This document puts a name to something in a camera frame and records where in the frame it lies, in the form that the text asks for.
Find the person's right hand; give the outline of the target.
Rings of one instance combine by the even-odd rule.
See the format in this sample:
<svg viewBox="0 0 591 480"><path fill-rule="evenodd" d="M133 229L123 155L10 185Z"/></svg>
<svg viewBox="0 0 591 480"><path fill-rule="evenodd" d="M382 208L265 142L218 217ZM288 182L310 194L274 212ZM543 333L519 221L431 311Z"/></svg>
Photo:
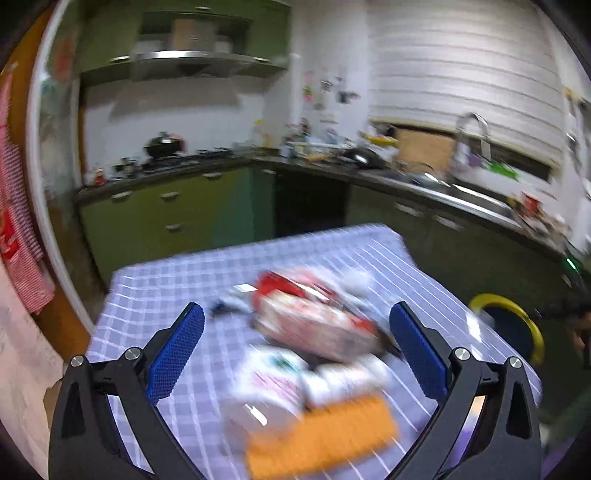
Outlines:
<svg viewBox="0 0 591 480"><path fill-rule="evenodd" d="M590 368L590 315L586 314L577 320L573 327L573 342L581 354L583 366Z"/></svg>

